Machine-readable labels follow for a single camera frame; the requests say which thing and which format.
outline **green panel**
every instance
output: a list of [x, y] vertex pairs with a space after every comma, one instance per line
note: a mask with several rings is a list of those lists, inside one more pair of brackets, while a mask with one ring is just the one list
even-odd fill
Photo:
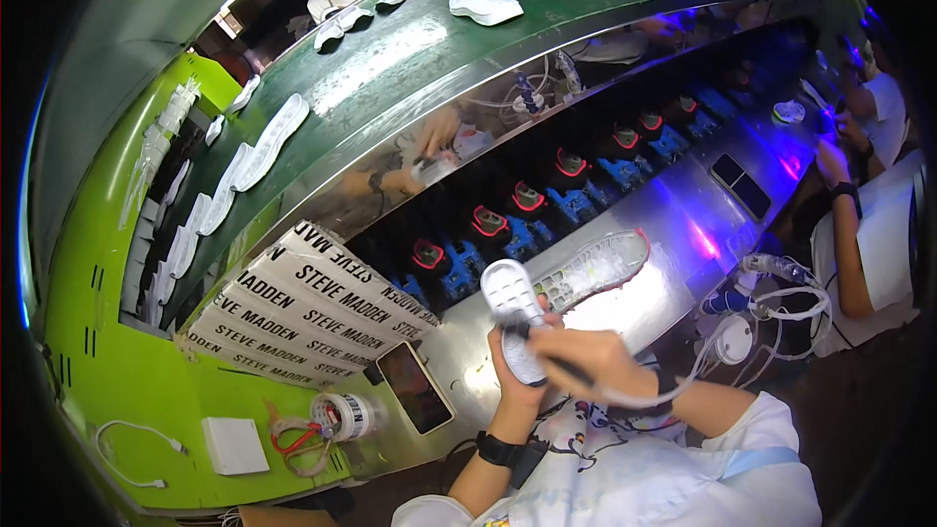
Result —
[[[183, 183], [168, 221], [184, 223], [196, 195], [214, 192], [237, 146], [255, 144], [291, 94], [298, 92], [309, 101], [311, 112], [268, 175], [249, 192], [238, 193], [225, 222], [212, 236], [200, 240], [188, 274], [176, 285], [166, 307], [167, 320], [248, 223], [264, 207], [278, 205], [278, 196], [313, 162], [352, 135], [357, 139], [352, 146], [360, 150], [357, 154], [377, 144], [370, 137], [392, 135], [365, 138], [356, 134], [368, 124], [386, 120], [388, 111], [404, 99], [434, 85], [439, 91], [453, 89], [445, 81], [468, 66], [489, 66], [491, 74], [505, 71], [519, 63], [497, 61], [506, 49], [522, 53], [532, 41], [551, 38], [555, 39], [550, 44], [556, 45], [561, 42], [558, 29], [572, 22], [658, 0], [519, 0], [524, 14], [496, 27], [454, 17], [448, 1], [406, 0], [391, 15], [377, 15], [366, 30], [347, 33], [334, 53], [327, 55], [315, 51], [309, 35], [264, 72], [260, 88], [239, 118], [228, 119], [209, 158], [193, 160], [194, 176]], [[364, 0], [362, 6], [374, 9], [376, 2]], [[624, 18], [618, 24], [631, 20]], [[329, 177], [322, 176], [319, 182]]]
[[46, 342], [63, 386], [63, 408], [85, 445], [112, 419], [154, 427], [188, 448], [174, 452], [156, 435], [111, 427], [105, 451], [131, 479], [162, 478], [166, 488], [135, 487], [113, 479], [142, 507], [227, 507], [278, 498], [348, 476], [344, 460], [314, 479], [291, 474], [262, 436], [271, 470], [247, 476], [215, 474], [201, 421], [206, 416], [253, 418], [264, 430], [263, 399], [284, 416], [307, 416], [314, 391], [231, 371], [215, 358], [189, 362], [176, 346], [118, 322], [123, 267], [137, 215], [116, 229], [126, 182], [143, 142], [143, 128], [189, 76], [203, 82], [205, 100], [224, 107], [239, 91], [217, 64], [183, 54], [125, 113], [81, 185], [53, 261]]

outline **stainless steel counter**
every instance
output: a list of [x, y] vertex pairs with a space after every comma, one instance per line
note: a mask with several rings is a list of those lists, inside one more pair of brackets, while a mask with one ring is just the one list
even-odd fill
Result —
[[[531, 276], [536, 279], [564, 264], [591, 240], [642, 228], [651, 244], [648, 263], [616, 294], [614, 320], [605, 320], [615, 322], [633, 353], [649, 346], [752, 251], [812, 162], [816, 106], [794, 87], [779, 94], [778, 101], [792, 97], [807, 109], [805, 122], [778, 126], [769, 106], [743, 111], [708, 143], [690, 149], [653, 181], [532, 259], [527, 264]], [[732, 155], [771, 198], [764, 221], [754, 222], [709, 176], [723, 153]], [[475, 294], [447, 310], [440, 329], [424, 338], [419, 353], [456, 412], [454, 420], [426, 436], [416, 433], [386, 383], [372, 386], [357, 374], [339, 387], [376, 409], [373, 433], [342, 445], [355, 478], [438, 459], [487, 426], [500, 396], [486, 343], [493, 323], [485, 299]]]

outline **mobile phone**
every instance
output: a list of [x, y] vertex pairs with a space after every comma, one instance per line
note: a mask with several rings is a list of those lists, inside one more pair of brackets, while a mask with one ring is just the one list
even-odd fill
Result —
[[390, 352], [378, 358], [377, 364], [419, 435], [426, 435], [455, 418], [451, 405], [443, 399], [442, 391], [429, 376], [410, 343], [394, 346]]
[[712, 164], [709, 173], [717, 182], [720, 182], [722, 187], [732, 193], [732, 197], [742, 205], [749, 216], [758, 222], [765, 219], [767, 210], [771, 207], [771, 198], [755, 183], [752, 176], [745, 173], [735, 159], [729, 155], [722, 155]]

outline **green conveyor belt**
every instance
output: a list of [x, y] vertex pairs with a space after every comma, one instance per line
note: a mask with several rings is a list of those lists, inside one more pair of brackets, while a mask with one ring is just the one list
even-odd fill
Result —
[[[540, 44], [556, 45], [562, 40], [560, 30], [564, 26], [580, 24], [585, 29], [587, 19], [597, 15], [620, 12], [620, 18], [615, 19], [620, 24], [647, 17], [667, 6], [687, 8], [718, 0], [518, 1], [524, 8], [520, 18], [488, 28], [468, 18], [454, 17], [449, 12], [448, 0], [406, 0], [390, 15], [377, 15], [367, 29], [346, 34], [334, 53], [317, 53], [310, 34], [274, 62], [264, 72], [261, 87], [240, 117], [228, 118], [216, 144], [207, 154], [193, 160], [193, 171], [183, 182], [164, 227], [174, 232], [177, 224], [184, 223], [196, 195], [215, 191], [237, 146], [243, 141], [256, 143], [266, 123], [289, 95], [298, 92], [310, 102], [309, 117], [283, 146], [268, 175], [249, 192], [238, 193], [225, 222], [212, 236], [201, 239], [188, 274], [178, 282], [166, 307], [165, 321], [174, 317], [205, 270], [226, 254], [232, 240], [244, 229], [252, 228], [247, 237], [247, 242], [252, 242], [263, 235], [275, 217], [290, 209], [279, 208], [280, 196], [313, 162], [334, 151], [346, 139], [343, 146], [361, 154], [404, 128], [408, 122], [401, 121], [393, 127], [386, 118], [387, 111], [405, 99], [419, 101], [421, 91], [426, 92], [428, 87], [437, 93], [449, 90], [447, 97], [454, 96], [469, 88], [451, 80], [466, 66], [485, 65], [486, 74], [494, 76], [521, 62], [521, 54], [536, 51]], [[376, 2], [364, 0], [361, 6], [374, 9]], [[404, 118], [406, 112], [399, 116]], [[378, 124], [377, 121], [390, 130], [362, 135], [369, 124]], [[321, 184], [332, 175], [314, 176], [311, 181]], [[267, 221], [256, 222], [255, 218], [262, 213]], [[241, 253], [245, 250], [242, 244]]]

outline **floor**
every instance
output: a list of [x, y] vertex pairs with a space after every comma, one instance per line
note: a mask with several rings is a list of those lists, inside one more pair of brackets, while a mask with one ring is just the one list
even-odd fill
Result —
[[[920, 370], [913, 366], [925, 343], [921, 321], [892, 330], [848, 352], [807, 363], [772, 363], [750, 388], [767, 390], [791, 407], [800, 435], [800, 457], [811, 469], [825, 522], [832, 522], [863, 478], [873, 469], [909, 406]], [[662, 361], [692, 362], [691, 345], [679, 334], [655, 346]], [[761, 339], [773, 344], [770, 329]], [[731, 383], [744, 366], [720, 366], [709, 380]], [[760, 368], [756, 363], [750, 369]], [[355, 509], [342, 527], [389, 525], [393, 510], [422, 495], [440, 492], [468, 461], [470, 451], [452, 457], [442, 477], [442, 462], [382, 476], [349, 490]]]

